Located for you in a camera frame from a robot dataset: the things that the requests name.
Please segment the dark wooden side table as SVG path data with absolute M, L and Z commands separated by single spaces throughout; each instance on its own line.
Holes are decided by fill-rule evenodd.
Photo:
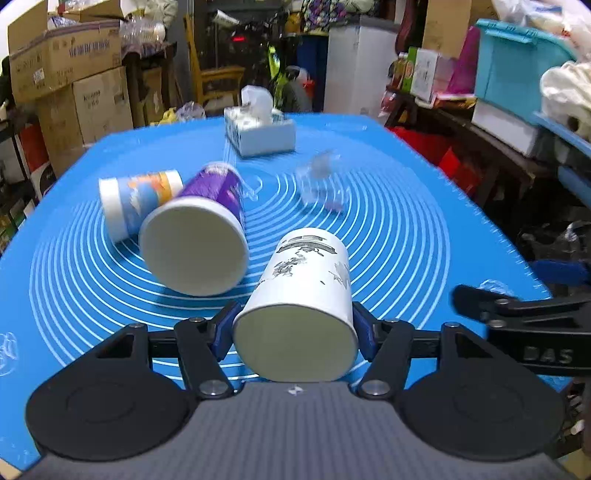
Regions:
M 494 198 L 494 189 L 498 186 L 500 175 L 511 175 L 519 180 L 518 196 L 521 197 L 536 177 L 551 173 L 536 158 L 524 156 L 473 124 L 468 119 L 467 110 L 459 110 L 459 115 L 456 115 L 449 109 L 429 109 L 420 106 L 410 93 L 397 90 L 391 85 L 387 85 L 386 90 L 396 95 L 393 111 L 386 121 L 387 127 L 404 126 L 425 133 L 451 136 L 466 153 L 481 161 L 482 183 L 473 196 L 473 201 L 481 209 L 485 209 L 486 204 Z

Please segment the teal plastic storage bin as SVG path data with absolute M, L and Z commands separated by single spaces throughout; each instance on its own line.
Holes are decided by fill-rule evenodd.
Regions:
M 490 19 L 478 20 L 476 27 L 476 97 L 532 123 L 541 110 L 542 75 L 576 60 L 576 51 L 567 40 L 535 28 Z

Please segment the floral purple bag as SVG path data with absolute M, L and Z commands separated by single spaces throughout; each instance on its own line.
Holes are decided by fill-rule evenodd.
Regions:
M 338 0 L 304 0 L 301 3 L 301 27 L 304 32 L 328 31 L 332 24 L 348 15 Z

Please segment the white chest freezer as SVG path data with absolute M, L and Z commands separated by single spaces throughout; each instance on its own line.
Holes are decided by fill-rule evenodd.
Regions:
M 325 113 L 378 118 L 400 26 L 360 16 L 329 30 Z

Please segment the open top cardboard box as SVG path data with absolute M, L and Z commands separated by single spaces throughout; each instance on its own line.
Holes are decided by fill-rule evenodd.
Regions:
M 11 88 L 26 104 L 121 65 L 118 1 L 39 1 L 8 26 Z

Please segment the white ink-print paper cup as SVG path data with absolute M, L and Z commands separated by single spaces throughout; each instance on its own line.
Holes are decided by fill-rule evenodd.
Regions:
M 325 382 L 352 368 L 349 254 L 327 230 L 302 228 L 280 239 L 242 312 L 233 343 L 243 364 L 273 382 Z

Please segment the wooden chair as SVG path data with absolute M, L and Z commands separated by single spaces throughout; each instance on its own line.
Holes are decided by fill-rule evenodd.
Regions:
M 200 105 L 204 105 L 208 101 L 218 100 L 229 95 L 232 98 L 232 105 L 238 106 L 240 104 L 239 87 L 242 83 L 242 77 L 245 75 L 245 68 L 241 66 L 227 66 L 202 70 L 197 55 L 197 47 L 195 46 L 193 18 L 191 15 L 183 15 L 183 28 L 189 57 L 191 85 L 195 100 Z M 225 86 L 228 86 L 228 83 L 232 82 L 233 87 L 217 90 L 207 89 L 206 87 L 207 84 L 219 84 L 221 82 L 225 82 Z

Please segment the blue cartoon paper cup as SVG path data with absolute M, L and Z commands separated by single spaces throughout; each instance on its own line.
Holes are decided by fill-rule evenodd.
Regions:
M 98 180 L 107 233 L 113 243 L 137 236 L 147 216 L 183 188 L 177 170 Z

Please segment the purple paper cup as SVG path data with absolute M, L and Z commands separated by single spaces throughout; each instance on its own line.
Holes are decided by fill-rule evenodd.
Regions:
M 238 170 L 211 162 L 178 195 L 151 212 L 138 241 L 157 281 L 200 297 L 235 288 L 249 264 L 242 197 Z

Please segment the tall brown cardboard box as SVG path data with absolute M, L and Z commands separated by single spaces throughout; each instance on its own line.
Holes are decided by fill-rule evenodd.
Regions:
M 458 58 L 468 29 L 479 19 L 498 19 L 490 0 L 430 0 L 422 48 Z

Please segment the black green bicycle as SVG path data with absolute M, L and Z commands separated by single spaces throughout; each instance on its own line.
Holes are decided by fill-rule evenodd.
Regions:
M 284 113 L 311 113 L 305 89 L 308 71 L 297 65 L 298 36 L 286 30 L 290 13 L 281 9 L 263 20 L 238 20 L 218 10 L 212 22 L 228 33 L 229 58 L 245 68 L 242 84 L 270 91 L 273 106 Z

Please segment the clear plastic cup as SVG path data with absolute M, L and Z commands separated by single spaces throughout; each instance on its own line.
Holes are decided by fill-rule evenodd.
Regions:
M 332 150 L 315 154 L 310 162 L 297 167 L 294 176 L 304 206 L 342 212 L 349 203 L 351 191 L 339 176 L 339 155 Z

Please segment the blue silicone baking mat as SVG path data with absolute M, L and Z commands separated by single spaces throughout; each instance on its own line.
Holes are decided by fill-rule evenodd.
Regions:
M 501 231 L 443 172 L 376 122 L 301 115 L 293 152 L 242 159 L 221 120 L 149 127 L 92 147 L 24 222 L 1 258 L 1 457 L 24 469 L 38 454 L 25 424 L 29 395 L 120 328 L 169 330 L 245 303 L 271 271 L 294 272 L 318 247 L 280 253 L 287 234 L 322 229 L 341 240 L 354 300 L 377 318 L 435 330 L 455 319 L 451 292 L 466 284 L 524 300 L 548 290 Z M 102 179 L 205 165 L 235 167 L 249 268 L 213 297 L 168 289 L 134 239 L 113 243 L 99 198 Z

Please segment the white tissue box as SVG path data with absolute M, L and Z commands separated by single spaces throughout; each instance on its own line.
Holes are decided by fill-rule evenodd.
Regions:
M 223 118 L 225 136 L 242 158 L 296 149 L 296 123 L 273 107 L 269 90 L 247 85 L 240 99 L 240 106 L 224 109 Z

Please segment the large lower cardboard box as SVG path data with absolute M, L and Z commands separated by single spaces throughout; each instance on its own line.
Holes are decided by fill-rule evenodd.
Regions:
M 133 128 L 123 67 L 46 95 L 35 102 L 35 111 L 57 177 L 103 137 Z

